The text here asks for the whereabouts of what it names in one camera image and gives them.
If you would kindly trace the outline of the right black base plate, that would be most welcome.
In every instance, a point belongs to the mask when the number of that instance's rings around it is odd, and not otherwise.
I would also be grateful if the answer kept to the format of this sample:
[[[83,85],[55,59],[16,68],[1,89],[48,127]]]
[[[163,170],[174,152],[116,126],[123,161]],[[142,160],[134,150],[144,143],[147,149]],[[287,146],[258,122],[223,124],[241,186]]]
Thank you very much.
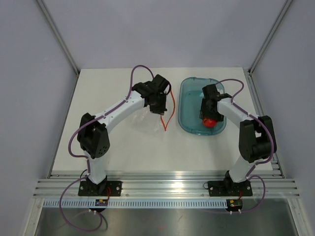
[[[223,180],[208,181],[208,191],[210,197],[251,197],[252,186],[251,183],[246,180],[240,183],[231,183],[227,185]]]

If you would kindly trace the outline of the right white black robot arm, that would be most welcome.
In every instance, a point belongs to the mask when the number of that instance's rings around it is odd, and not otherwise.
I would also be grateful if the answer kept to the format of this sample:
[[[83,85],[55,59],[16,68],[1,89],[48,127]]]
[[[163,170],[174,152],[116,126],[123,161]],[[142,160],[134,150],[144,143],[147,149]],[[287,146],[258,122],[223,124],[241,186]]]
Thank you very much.
[[[252,196],[250,179],[256,166],[271,160],[277,150],[272,119],[251,115],[232,100],[227,93],[219,93],[216,85],[203,89],[200,119],[207,128],[214,128],[225,118],[239,128],[240,157],[225,173],[224,179],[207,183],[211,197]]]

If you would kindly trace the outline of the left control board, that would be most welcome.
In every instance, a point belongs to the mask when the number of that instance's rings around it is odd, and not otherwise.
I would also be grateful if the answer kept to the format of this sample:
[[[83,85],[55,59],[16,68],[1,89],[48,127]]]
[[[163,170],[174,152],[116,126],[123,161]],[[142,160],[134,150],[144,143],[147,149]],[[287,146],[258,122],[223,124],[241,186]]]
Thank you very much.
[[[95,206],[108,206],[108,201],[103,199],[96,199]]]

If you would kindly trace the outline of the aluminium mounting rail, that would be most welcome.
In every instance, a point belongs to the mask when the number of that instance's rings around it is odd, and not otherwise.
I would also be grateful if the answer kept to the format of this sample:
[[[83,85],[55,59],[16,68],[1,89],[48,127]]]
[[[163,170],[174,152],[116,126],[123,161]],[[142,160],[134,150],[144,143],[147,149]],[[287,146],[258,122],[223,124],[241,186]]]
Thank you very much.
[[[251,180],[255,198],[260,197],[263,185],[266,185],[266,198],[299,198],[300,194],[295,181],[285,178],[279,170],[255,171],[254,174],[263,178]],[[222,171],[200,172],[119,172],[109,171],[108,180],[122,182],[121,199],[206,199],[209,193],[206,182],[221,180]],[[49,178],[39,179],[33,197],[56,198],[69,186],[65,197],[77,197],[79,172],[54,172]]]

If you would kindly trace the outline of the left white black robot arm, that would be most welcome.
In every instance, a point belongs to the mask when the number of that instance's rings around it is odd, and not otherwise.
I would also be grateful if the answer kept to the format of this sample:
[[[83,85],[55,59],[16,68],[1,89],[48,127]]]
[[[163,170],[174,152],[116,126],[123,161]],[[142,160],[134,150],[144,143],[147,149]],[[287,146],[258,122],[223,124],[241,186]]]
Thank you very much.
[[[88,172],[80,181],[79,196],[119,196],[121,182],[108,181],[103,166],[103,157],[110,148],[110,132],[132,113],[149,107],[153,114],[164,115],[166,98],[171,84],[157,74],[151,81],[139,82],[131,87],[130,93],[118,104],[98,115],[86,113],[80,121],[77,140],[87,155]]]

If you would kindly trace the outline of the control board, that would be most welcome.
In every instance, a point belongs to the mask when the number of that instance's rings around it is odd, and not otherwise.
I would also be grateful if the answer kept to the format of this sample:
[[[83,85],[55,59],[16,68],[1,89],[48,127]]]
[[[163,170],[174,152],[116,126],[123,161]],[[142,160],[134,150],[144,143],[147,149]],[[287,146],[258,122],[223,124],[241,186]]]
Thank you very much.
[[[96,199],[95,206],[108,206],[108,201],[103,199]]]
[[[243,200],[242,200],[242,199],[228,200],[228,201],[227,201],[227,206],[228,206],[231,210],[242,209],[242,207],[243,207]]]

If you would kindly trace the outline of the right frame post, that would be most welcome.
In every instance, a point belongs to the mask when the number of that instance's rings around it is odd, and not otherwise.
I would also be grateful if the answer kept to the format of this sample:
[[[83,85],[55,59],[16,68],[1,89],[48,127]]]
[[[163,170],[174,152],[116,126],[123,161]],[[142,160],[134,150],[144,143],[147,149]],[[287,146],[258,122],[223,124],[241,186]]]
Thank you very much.
[[[256,54],[253,62],[251,63],[251,66],[248,69],[249,75],[253,75],[254,71],[257,69],[260,61],[262,60],[264,54],[266,53],[269,45],[271,44],[275,34],[277,33],[279,27],[281,26],[283,20],[285,19],[288,11],[292,7],[294,0],[285,0],[284,4],[282,5],[279,13],[277,14],[272,26],[270,27],[261,47],[258,50],[258,53]]]

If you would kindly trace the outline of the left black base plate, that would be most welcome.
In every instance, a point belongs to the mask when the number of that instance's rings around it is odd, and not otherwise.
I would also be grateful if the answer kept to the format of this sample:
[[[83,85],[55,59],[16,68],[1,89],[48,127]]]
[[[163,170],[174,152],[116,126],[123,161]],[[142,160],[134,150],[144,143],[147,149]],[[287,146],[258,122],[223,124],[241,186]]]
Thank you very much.
[[[122,192],[121,181],[107,181],[94,184],[88,181],[80,182],[78,196],[83,197],[119,197]]]

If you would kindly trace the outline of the teal plastic bin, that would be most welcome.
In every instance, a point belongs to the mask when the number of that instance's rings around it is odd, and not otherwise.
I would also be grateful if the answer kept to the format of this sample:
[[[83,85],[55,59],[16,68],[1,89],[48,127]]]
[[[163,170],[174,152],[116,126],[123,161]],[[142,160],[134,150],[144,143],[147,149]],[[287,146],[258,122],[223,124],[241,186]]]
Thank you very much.
[[[218,80],[211,78],[188,77],[181,82],[178,123],[183,130],[194,135],[213,136],[221,133],[226,127],[226,119],[218,122],[213,128],[203,125],[199,118],[202,99],[204,98],[202,88],[216,84]]]

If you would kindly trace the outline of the red fruit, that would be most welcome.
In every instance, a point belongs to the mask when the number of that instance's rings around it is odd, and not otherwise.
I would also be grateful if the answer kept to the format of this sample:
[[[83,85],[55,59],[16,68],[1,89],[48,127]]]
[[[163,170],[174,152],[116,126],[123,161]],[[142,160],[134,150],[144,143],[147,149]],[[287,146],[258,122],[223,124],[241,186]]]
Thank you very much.
[[[204,118],[202,124],[207,128],[214,128],[217,125],[217,121],[210,118]]]

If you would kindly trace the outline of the frame post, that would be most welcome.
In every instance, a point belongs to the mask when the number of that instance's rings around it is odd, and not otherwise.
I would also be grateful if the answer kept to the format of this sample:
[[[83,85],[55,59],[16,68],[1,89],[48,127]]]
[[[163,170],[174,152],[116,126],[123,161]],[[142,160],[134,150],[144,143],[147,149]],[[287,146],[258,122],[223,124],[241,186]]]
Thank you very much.
[[[77,63],[75,62],[69,48],[67,47],[58,27],[55,23],[55,20],[53,19],[48,6],[46,5],[44,0],[35,0],[34,1],[36,5],[39,8],[39,11],[43,15],[43,18],[45,19],[49,29],[51,30],[56,42],[58,43],[63,55],[65,56],[67,62],[69,63],[70,67],[72,68],[75,76],[78,78],[80,74],[80,69],[77,66]]]
[[[275,34],[277,33],[279,27],[281,26],[283,20],[285,19],[288,11],[292,7],[294,0],[285,0],[284,4],[282,5],[279,13],[277,14],[272,26],[270,27],[261,47],[258,50],[258,53],[256,54],[253,62],[251,63],[251,66],[248,69],[249,75],[253,75],[254,71],[257,69],[260,61],[262,60],[264,54],[266,53],[269,45],[271,44]]]

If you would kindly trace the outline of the left frame post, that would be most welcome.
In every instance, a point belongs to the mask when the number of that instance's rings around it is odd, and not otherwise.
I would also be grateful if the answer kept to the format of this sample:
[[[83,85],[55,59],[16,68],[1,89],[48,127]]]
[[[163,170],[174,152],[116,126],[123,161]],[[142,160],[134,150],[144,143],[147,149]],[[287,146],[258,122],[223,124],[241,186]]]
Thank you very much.
[[[69,63],[70,67],[72,68],[75,76],[78,78],[80,74],[80,69],[77,66],[77,63],[75,62],[69,48],[67,47],[58,27],[55,23],[55,20],[53,19],[48,6],[46,5],[44,0],[35,0],[34,1],[36,5],[39,8],[39,11],[43,15],[43,18],[45,19],[49,29],[51,30],[56,42],[58,43],[63,55],[65,56],[67,62]]]

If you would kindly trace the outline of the right control board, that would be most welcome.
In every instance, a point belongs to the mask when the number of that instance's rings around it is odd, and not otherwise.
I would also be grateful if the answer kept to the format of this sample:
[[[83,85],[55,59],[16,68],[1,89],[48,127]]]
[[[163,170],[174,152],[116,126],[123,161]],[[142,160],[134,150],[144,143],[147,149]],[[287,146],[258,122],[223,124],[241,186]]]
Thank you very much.
[[[242,200],[242,199],[228,200],[228,201],[227,201],[227,206],[228,206],[231,210],[242,209],[242,207],[243,207],[243,200]]]

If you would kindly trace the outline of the clear orange zip top bag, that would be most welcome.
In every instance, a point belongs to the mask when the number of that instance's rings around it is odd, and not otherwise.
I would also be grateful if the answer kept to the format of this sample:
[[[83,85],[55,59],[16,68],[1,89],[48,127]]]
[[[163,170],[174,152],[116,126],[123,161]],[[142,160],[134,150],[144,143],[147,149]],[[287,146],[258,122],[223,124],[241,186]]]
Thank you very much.
[[[131,128],[145,134],[155,134],[167,131],[168,125],[176,111],[176,101],[172,91],[167,98],[171,98],[172,101],[166,102],[168,110],[164,115],[151,113],[149,107],[140,109],[127,118]]]

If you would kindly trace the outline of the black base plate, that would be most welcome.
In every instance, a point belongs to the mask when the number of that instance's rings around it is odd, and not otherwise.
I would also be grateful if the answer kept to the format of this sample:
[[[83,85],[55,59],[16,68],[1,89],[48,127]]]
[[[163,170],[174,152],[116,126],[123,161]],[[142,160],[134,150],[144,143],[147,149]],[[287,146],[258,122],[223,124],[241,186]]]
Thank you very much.
[[[208,181],[208,191],[210,197],[251,197],[252,186],[251,183],[246,180],[240,183],[231,183],[227,185],[223,180]]]
[[[94,184],[88,181],[80,182],[78,196],[83,197],[119,197],[122,192],[121,181],[107,181]]]

